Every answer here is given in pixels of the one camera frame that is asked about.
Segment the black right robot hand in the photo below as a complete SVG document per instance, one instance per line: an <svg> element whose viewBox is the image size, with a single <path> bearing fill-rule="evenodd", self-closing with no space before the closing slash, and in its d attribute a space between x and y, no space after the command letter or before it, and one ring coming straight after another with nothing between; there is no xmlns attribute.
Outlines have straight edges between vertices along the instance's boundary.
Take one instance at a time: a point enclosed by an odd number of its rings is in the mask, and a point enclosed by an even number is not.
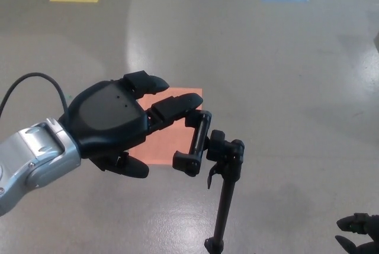
<svg viewBox="0 0 379 254"><path fill-rule="evenodd" d="M372 242L357 246L349 239L336 235L335 239L347 253L378 253L378 215L355 213L352 216L339 219L336 224L343 232L369 235L372 239Z"/></svg>

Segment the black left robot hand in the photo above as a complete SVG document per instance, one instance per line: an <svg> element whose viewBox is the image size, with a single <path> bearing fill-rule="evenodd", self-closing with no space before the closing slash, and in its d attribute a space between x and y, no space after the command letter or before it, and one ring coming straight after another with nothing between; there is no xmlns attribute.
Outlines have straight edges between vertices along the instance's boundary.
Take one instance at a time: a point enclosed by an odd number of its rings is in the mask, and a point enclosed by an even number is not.
<svg viewBox="0 0 379 254"><path fill-rule="evenodd" d="M187 93L167 97L146 110L138 103L143 96L168 88L162 78L143 70L117 80L100 81L77 95L59 121L72 136L81 158L89 159L102 171L146 178L149 167L130 156L128 150L184 118L195 129L194 138L188 154L175 152L173 167L196 176L206 137L202 121L209 120L197 109L203 99L196 93Z"/></svg>

